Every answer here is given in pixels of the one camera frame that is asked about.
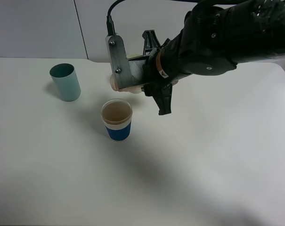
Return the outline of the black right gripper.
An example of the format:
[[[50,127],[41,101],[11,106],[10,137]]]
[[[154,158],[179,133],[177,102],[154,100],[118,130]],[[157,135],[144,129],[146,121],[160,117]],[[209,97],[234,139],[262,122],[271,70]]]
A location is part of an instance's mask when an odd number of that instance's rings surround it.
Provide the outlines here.
[[[170,114],[173,86],[185,75],[180,68],[179,57],[182,38],[167,39],[161,45],[154,30],[144,31],[142,37],[143,55],[149,56],[148,62],[143,66],[147,76],[143,91],[147,97],[153,97],[159,115]]]

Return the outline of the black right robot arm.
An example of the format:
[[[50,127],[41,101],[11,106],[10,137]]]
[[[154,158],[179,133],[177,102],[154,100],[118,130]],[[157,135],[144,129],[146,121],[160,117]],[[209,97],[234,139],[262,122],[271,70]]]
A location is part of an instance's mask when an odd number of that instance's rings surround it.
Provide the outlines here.
[[[240,63],[283,57],[285,0],[245,0],[226,9],[203,0],[186,14],[180,33],[151,55],[143,90],[166,115],[173,83],[180,79],[222,75]]]

